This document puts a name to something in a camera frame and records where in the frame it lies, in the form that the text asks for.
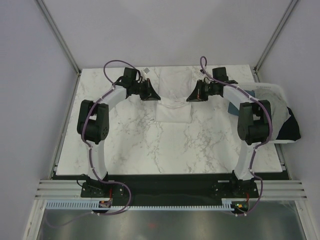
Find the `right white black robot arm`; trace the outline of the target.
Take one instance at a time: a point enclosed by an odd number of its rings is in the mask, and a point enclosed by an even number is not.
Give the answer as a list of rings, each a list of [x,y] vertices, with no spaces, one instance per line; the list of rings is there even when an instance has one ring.
[[[241,139],[239,158],[232,174],[237,178],[229,184],[229,191],[235,197],[247,191],[244,181],[255,177],[253,161],[256,150],[271,140],[273,126],[271,104],[260,100],[240,88],[234,80],[229,80],[225,67],[213,69],[218,79],[206,75],[196,82],[187,102],[206,102],[210,96],[221,96],[238,109],[237,134]]]

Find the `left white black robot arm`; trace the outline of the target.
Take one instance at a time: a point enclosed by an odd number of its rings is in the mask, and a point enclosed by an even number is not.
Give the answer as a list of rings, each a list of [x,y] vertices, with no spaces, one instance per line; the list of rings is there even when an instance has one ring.
[[[99,197],[106,196],[110,185],[106,182],[108,171],[105,163],[105,140],[110,131],[110,111],[132,95],[142,101],[159,101],[151,80],[136,68],[126,67],[110,89],[96,101],[83,100],[77,122],[77,133],[88,149],[88,177],[95,182],[92,191]]]

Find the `white t shirt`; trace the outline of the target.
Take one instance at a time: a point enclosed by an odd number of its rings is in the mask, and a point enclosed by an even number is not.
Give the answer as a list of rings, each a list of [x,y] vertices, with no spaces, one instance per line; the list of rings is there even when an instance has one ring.
[[[189,124],[191,103],[187,98],[192,93],[192,71],[185,69],[162,69],[159,75],[155,120],[162,123]]]

